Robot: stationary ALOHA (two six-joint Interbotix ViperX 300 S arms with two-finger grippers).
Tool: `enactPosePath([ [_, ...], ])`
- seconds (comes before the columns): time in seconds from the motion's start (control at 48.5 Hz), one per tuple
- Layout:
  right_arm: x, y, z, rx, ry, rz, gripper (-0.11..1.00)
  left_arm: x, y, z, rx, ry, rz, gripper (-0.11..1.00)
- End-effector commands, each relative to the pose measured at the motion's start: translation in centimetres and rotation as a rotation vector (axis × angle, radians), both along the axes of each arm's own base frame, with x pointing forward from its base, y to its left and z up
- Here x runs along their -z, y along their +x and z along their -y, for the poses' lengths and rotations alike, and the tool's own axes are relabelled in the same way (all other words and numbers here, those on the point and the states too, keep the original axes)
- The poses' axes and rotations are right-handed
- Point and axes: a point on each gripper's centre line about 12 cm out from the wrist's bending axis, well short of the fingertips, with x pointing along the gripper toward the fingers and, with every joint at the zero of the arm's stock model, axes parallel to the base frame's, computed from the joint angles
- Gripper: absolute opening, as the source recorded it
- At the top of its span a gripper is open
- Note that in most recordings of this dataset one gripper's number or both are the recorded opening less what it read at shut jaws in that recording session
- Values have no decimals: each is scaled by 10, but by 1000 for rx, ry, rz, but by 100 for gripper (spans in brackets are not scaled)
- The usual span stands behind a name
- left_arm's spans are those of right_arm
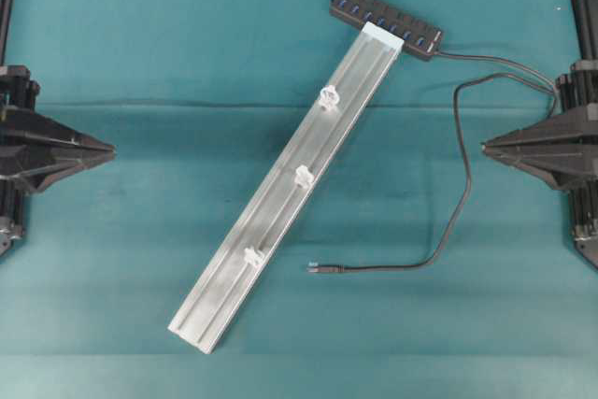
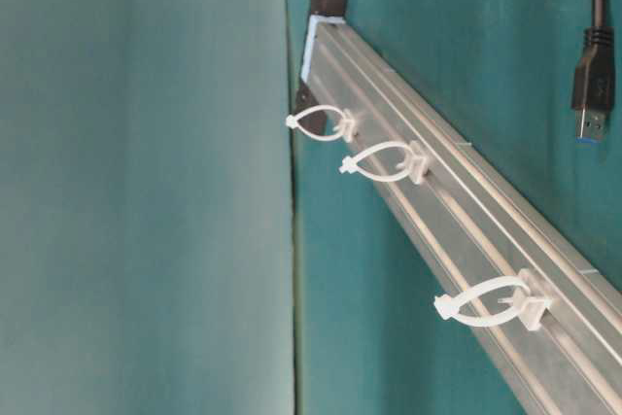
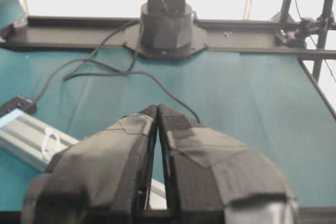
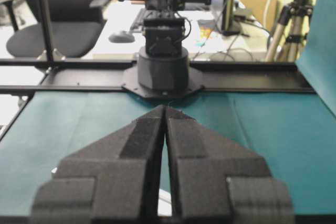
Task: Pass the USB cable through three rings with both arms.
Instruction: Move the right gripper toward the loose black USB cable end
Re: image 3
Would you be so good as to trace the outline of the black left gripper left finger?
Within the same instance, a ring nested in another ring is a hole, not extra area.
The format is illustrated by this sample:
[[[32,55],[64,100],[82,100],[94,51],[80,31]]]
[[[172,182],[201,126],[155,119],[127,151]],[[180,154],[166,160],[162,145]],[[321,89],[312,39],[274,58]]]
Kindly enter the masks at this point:
[[[55,154],[26,191],[21,223],[134,223],[148,205],[157,106]]]

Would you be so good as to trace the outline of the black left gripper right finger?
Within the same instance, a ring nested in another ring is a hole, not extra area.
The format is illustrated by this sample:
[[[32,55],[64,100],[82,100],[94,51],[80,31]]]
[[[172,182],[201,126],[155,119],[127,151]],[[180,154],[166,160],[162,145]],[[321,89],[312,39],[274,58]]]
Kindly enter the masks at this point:
[[[180,223],[298,223],[298,202],[260,151],[158,106],[168,207]]]

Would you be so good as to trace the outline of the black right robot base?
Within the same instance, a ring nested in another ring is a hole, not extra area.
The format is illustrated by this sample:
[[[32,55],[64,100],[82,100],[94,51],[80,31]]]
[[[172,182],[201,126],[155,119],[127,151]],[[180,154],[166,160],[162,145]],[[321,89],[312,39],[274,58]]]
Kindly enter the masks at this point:
[[[207,48],[186,0],[147,0],[139,23],[125,30],[124,46],[150,60],[182,60]]]

